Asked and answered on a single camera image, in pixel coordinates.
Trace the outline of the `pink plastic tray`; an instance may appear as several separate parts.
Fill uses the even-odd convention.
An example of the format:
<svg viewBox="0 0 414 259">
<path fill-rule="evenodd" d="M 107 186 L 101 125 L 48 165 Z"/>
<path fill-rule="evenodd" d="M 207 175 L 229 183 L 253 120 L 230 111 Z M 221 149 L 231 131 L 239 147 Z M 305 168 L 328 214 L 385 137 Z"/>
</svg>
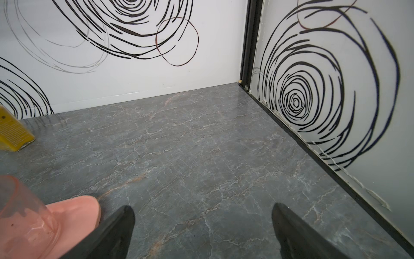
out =
<svg viewBox="0 0 414 259">
<path fill-rule="evenodd" d="M 96 198 L 83 195 L 46 206 L 60 226 L 60 234 L 47 259 L 58 259 L 99 225 L 101 207 Z"/>
</svg>

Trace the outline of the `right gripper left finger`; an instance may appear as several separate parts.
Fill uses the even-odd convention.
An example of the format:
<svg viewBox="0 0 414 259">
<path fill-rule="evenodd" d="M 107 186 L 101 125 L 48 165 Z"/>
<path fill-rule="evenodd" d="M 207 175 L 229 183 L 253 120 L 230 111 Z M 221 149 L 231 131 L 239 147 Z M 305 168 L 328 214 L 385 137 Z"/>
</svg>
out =
<svg viewBox="0 0 414 259">
<path fill-rule="evenodd" d="M 125 259 L 134 226 L 135 213 L 132 207 L 122 206 L 62 258 Z"/>
</svg>

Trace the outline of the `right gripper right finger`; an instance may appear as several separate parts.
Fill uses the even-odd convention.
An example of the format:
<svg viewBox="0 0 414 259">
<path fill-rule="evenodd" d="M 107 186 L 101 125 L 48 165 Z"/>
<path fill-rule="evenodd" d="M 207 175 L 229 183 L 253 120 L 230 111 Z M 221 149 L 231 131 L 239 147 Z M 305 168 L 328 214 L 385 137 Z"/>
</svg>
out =
<svg viewBox="0 0 414 259">
<path fill-rule="evenodd" d="M 274 204 L 272 225 L 283 259 L 348 258 L 285 204 Z"/>
</svg>

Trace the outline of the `pink plastic cup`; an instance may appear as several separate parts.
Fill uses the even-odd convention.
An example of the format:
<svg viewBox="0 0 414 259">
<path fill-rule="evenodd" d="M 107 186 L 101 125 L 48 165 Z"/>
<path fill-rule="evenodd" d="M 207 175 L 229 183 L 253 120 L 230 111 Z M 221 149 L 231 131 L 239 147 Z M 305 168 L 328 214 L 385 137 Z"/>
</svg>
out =
<svg viewBox="0 0 414 259">
<path fill-rule="evenodd" d="M 60 234 L 55 216 L 25 185 L 1 176 L 1 258 L 44 259 Z"/>
</svg>

